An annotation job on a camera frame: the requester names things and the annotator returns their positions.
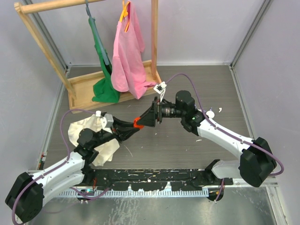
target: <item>wooden rod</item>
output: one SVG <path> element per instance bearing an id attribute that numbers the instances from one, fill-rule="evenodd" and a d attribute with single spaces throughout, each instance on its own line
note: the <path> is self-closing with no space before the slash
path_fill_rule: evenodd
<path id="1" fill-rule="evenodd" d="M 103 1 L 103 0 L 89 0 L 89 3 Z M 21 11 L 24 14 L 29 13 L 38 13 L 43 11 L 48 11 L 57 8 L 65 8 L 70 6 L 78 6 L 85 4 L 85 0 L 54 0 L 54 1 L 45 1 L 40 3 L 29 4 L 21 6 Z"/>
<path id="2" fill-rule="evenodd" d="M 151 59 L 152 59 L 152 76 L 156 80 L 157 70 L 157 53 L 158 53 L 158 0 L 151 2 Z"/>
<path id="3" fill-rule="evenodd" d="M 51 50 L 49 49 L 47 43 L 45 42 L 42 34 L 39 32 L 37 27 L 35 26 L 34 22 L 31 20 L 29 15 L 25 15 L 21 11 L 22 4 L 17 2 L 15 3 L 15 10 L 17 11 L 18 15 L 22 19 L 23 23 L 27 27 L 28 31 L 36 41 L 37 45 L 40 47 L 48 61 L 50 62 L 51 66 L 53 67 L 54 71 L 57 73 L 58 77 L 61 79 L 63 84 L 65 85 L 68 92 L 73 96 L 74 99 L 76 99 L 75 90 L 73 89 L 72 84 L 67 80 L 65 73 L 59 66 L 56 58 L 53 56 Z"/>

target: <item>beige cloth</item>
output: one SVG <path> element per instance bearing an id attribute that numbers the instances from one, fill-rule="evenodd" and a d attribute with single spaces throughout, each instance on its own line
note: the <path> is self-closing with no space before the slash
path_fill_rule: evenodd
<path id="1" fill-rule="evenodd" d="M 70 142 L 77 146 L 77 140 L 79 133 L 82 129 L 89 128 L 93 131 L 100 131 L 102 129 L 100 117 L 92 115 L 91 117 L 70 124 L 67 132 Z M 94 166 L 103 166 L 106 161 L 112 161 L 114 152 L 120 147 L 119 142 L 116 139 L 112 139 L 109 142 L 102 144 L 95 148 L 99 152 L 95 160 Z"/>

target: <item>gray floor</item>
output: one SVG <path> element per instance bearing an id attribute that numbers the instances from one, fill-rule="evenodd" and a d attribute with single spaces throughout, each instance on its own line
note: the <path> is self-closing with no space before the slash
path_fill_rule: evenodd
<path id="1" fill-rule="evenodd" d="M 225 188 L 217 204 L 207 198 L 100 198 L 79 204 L 54 198 L 31 225 L 275 225 L 265 188 Z M 58 214 L 48 212 L 62 211 Z"/>
<path id="2" fill-rule="evenodd" d="M 194 81 L 205 109 L 213 108 L 215 121 L 241 135 L 248 136 L 248 130 L 242 115 L 240 103 L 228 66 L 164 66 L 158 67 L 162 80 L 173 74 L 183 72 Z M 73 68 L 70 77 L 98 71 L 94 68 Z M 188 90 L 195 97 L 194 91 L 185 77 L 177 77 L 167 87 L 165 99 L 174 102 L 179 90 Z M 133 121 L 149 108 L 155 95 L 142 97 L 140 100 L 102 107 L 113 116 Z M 66 156 L 66 147 L 59 132 L 59 122 L 63 113 L 69 109 L 68 93 L 65 91 L 52 134 L 45 168 Z M 71 122 L 86 118 L 85 113 L 70 114 L 66 117 L 63 130 L 67 130 Z M 112 162 L 105 163 L 103 168 L 205 168 L 212 160 L 220 158 L 233 160 L 234 156 L 215 143 L 188 133 L 181 126 L 179 119 L 164 119 L 155 128 L 145 127 L 139 133 L 120 145 Z"/>

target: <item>pink cloth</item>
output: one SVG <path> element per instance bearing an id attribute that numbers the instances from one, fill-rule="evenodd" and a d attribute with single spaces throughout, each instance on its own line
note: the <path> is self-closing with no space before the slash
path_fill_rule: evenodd
<path id="1" fill-rule="evenodd" d="M 139 99 L 149 86 L 155 82 L 146 81 L 141 52 L 145 49 L 140 24 L 132 2 L 127 7 L 128 16 L 118 22 L 116 38 L 113 44 L 112 85 L 120 91 L 130 91 Z"/>

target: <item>wooden frame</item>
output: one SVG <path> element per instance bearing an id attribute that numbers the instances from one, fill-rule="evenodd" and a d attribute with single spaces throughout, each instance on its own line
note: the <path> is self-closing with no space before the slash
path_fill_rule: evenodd
<path id="1" fill-rule="evenodd" d="M 103 0 L 89 0 L 89 3 L 103 1 Z M 96 72 L 86 74 L 75 78 L 66 78 L 66 73 L 62 70 L 56 58 L 48 47 L 43 35 L 35 26 L 29 14 L 39 13 L 43 11 L 77 6 L 85 4 L 85 0 L 53 0 L 30 5 L 23 5 L 20 2 L 15 3 L 15 10 L 24 22 L 25 26 L 35 39 L 36 43 L 45 54 L 46 58 L 54 68 L 58 77 L 65 85 L 69 95 L 70 109 L 94 109 L 113 103 L 100 103 L 93 102 L 92 97 L 93 85 L 99 80 L 104 78 L 103 72 Z M 143 62 L 147 74 L 147 81 L 161 83 L 160 76 L 157 72 L 157 42 L 158 42 L 158 0 L 151 0 L 151 60 Z M 155 93 L 153 88 L 148 88 L 144 95 Z M 134 99 L 133 95 L 129 92 L 120 94 L 119 102 Z"/>

